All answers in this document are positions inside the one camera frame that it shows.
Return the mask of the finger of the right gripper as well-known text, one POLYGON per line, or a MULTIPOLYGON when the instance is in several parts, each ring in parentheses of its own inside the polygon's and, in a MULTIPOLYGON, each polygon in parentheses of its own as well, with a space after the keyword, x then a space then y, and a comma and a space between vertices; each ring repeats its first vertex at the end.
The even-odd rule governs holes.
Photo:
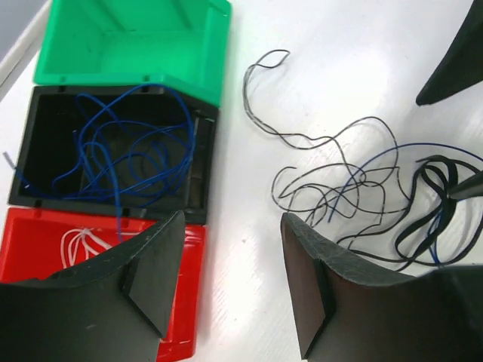
POLYGON ((482 81, 482 0, 475 0, 445 56, 416 97, 432 105, 482 81))
POLYGON ((469 199, 482 196, 482 176, 471 176, 448 191, 450 199, 469 199))

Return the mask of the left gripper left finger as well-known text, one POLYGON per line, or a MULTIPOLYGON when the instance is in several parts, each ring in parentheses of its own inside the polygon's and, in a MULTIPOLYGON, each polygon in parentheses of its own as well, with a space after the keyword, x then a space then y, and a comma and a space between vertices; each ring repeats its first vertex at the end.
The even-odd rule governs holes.
POLYGON ((176 211, 44 280, 1 285, 3 361, 154 361, 185 238, 176 211))

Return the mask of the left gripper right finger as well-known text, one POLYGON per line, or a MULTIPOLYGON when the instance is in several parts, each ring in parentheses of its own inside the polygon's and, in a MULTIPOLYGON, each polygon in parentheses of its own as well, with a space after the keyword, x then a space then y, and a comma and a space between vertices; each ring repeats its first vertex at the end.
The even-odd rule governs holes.
POLYGON ((480 361, 482 268, 413 277, 344 249, 292 213, 281 239, 306 361, 480 361))

